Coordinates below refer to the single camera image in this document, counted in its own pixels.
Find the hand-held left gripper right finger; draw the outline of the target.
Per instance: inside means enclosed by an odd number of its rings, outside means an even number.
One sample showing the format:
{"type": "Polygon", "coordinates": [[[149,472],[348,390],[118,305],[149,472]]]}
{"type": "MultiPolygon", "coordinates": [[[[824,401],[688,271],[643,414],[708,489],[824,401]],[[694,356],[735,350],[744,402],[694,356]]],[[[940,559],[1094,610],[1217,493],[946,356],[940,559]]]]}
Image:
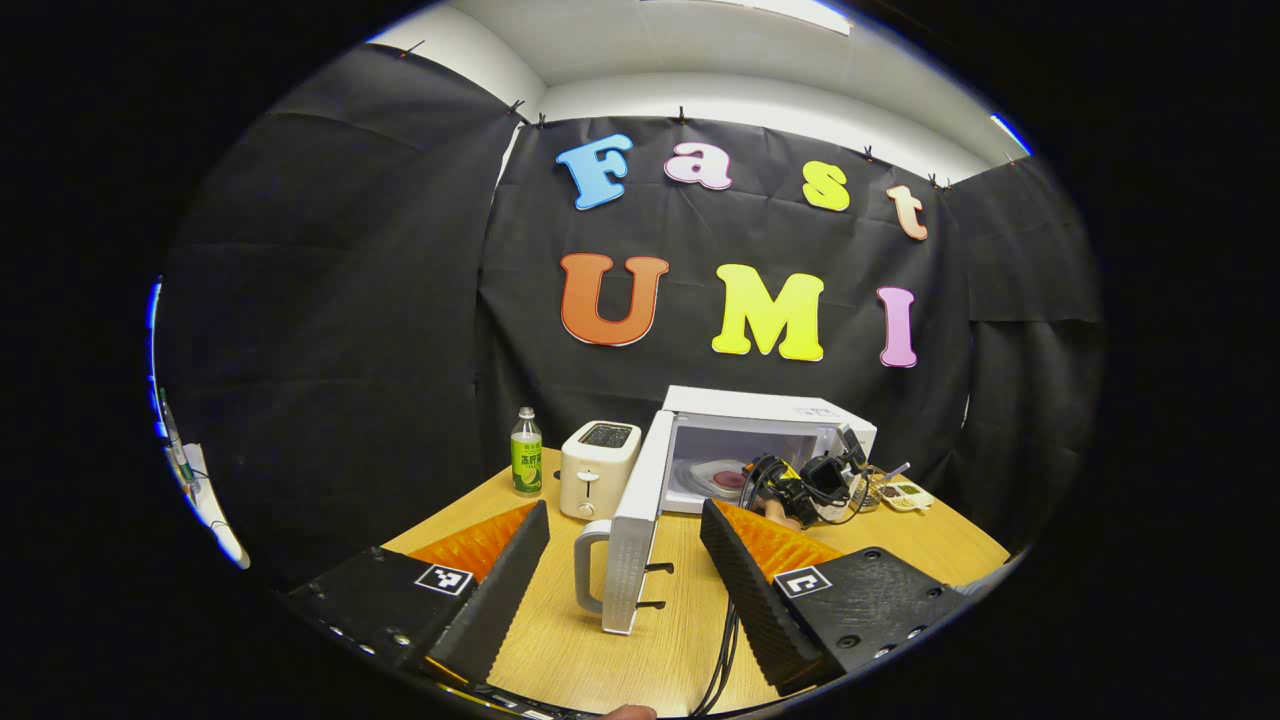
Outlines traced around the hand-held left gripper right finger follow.
{"type": "Polygon", "coordinates": [[[703,505],[700,538],[781,696],[861,674],[968,602],[888,550],[844,553],[717,498],[703,505]]]}

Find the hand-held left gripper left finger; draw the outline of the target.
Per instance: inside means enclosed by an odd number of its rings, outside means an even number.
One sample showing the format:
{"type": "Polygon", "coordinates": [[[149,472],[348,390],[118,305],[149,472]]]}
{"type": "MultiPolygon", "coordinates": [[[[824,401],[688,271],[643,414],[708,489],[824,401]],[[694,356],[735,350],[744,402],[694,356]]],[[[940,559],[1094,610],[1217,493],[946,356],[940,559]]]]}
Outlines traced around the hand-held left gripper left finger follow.
{"type": "Polygon", "coordinates": [[[285,601],[389,673],[465,689],[486,683],[549,538],[539,500],[412,553],[370,547],[285,601]]]}

